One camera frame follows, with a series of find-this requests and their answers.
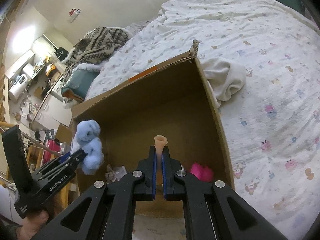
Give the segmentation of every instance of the hand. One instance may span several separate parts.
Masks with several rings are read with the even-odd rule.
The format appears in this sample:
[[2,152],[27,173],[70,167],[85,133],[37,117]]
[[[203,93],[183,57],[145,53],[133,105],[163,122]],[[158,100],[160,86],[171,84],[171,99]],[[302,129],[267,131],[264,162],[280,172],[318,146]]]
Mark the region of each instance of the hand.
[[41,226],[47,222],[48,218],[49,215],[46,211],[26,217],[22,221],[22,227],[17,229],[18,240],[30,240],[40,230]]

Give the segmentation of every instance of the metal screw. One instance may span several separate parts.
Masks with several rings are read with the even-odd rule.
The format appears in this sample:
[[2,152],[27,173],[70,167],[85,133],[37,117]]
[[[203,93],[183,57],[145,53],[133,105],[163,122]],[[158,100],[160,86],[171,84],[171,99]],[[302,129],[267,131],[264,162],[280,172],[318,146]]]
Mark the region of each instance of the metal screw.
[[224,187],[226,185],[222,180],[217,180],[214,184],[217,187]]
[[104,182],[102,180],[97,180],[93,185],[95,188],[102,188],[104,186]]
[[141,177],[141,176],[142,176],[142,171],[134,171],[134,172],[132,173],[132,175],[133,175],[134,177],[136,177],[136,178]]
[[179,176],[179,177],[184,177],[184,176],[186,176],[186,174],[187,174],[187,172],[184,170],[177,171],[177,176]]

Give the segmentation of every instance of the orange tape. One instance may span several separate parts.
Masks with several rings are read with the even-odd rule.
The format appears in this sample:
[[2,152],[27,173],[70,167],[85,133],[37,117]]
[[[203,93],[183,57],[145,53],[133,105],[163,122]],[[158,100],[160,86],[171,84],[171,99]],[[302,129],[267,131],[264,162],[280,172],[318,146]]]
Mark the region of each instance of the orange tape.
[[134,81],[134,80],[137,80],[138,78],[141,78],[141,77],[143,77],[143,76],[145,76],[145,75],[147,75],[147,74],[149,74],[149,73],[151,73],[151,72],[153,72],[153,71],[155,71],[155,70],[157,70],[157,69],[158,69],[157,66],[153,66],[153,67],[151,67],[151,68],[148,68],[147,70],[139,73],[138,75],[135,75],[134,77],[129,78],[129,82],[132,82],[132,81]]

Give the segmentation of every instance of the patterned knit fabric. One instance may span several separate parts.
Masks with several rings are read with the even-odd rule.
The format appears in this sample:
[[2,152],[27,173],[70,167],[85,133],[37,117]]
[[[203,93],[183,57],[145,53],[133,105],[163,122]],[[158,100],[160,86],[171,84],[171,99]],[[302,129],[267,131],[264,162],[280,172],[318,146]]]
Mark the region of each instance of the patterned knit fabric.
[[122,47],[129,34],[124,29],[98,27],[79,41],[71,55],[63,61],[67,66],[65,81],[68,81],[74,68],[80,63],[99,64],[108,59],[115,49]]

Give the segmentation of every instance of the patterned bedsheet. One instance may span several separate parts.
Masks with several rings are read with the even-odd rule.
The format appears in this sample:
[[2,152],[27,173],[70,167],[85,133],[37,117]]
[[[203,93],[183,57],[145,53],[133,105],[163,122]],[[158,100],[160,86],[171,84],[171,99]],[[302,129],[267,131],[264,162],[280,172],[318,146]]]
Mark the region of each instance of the patterned bedsheet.
[[[187,51],[193,39],[202,41],[203,65],[214,57],[245,65],[246,85],[219,108],[236,192],[301,239],[320,211],[318,29],[274,0],[170,0],[160,14],[104,65],[87,99]],[[154,239],[166,234],[157,226]]]

